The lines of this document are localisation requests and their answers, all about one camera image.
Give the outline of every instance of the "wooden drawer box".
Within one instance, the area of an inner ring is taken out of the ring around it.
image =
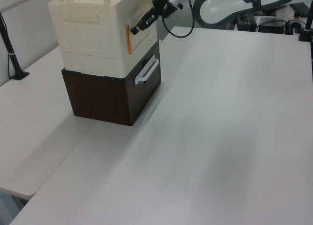
[[[63,69],[74,115],[132,126],[161,82],[159,59],[159,43],[156,42],[123,79]],[[141,74],[148,79],[138,81],[137,78],[135,84],[135,78]]]

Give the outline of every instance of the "cream plastic crate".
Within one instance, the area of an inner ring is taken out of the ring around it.
[[[131,44],[125,26],[135,26],[152,7],[152,0],[50,2],[66,69],[125,78],[157,41],[156,23],[136,35],[130,33]]]

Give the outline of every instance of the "white drawer handle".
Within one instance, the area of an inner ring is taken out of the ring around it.
[[[159,60],[156,58],[156,56],[152,56],[152,58],[148,61],[148,63],[143,67],[143,69],[140,71],[140,73],[135,78],[135,85],[137,85],[139,82],[145,82],[148,80],[148,78],[151,76],[153,71],[157,68],[159,64]]]

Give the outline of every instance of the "white tabletop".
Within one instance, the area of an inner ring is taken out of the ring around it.
[[[96,122],[12,225],[311,225],[310,44],[195,29],[160,51],[135,125]]]
[[[0,87],[0,191],[30,199],[95,123],[73,115],[56,48]]]

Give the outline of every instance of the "black stand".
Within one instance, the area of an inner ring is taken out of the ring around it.
[[[311,2],[311,7],[309,11],[309,16],[305,28],[301,28],[299,41],[301,42],[311,42],[312,41],[312,31],[311,25],[313,22],[313,1]]]
[[[0,33],[3,38],[5,47],[8,51],[8,54],[10,56],[10,59],[12,61],[14,70],[15,70],[15,75],[12,77],[14,80],[22,80],[23,78],[27,77],[29,75],[29,72],[24,72],[19,64],[18,59],[16,58],[15,52],[13,50],[11,41],[9,39],[8,31],[4,22],[4,19],[2,17],[2,14],[0,12]]]

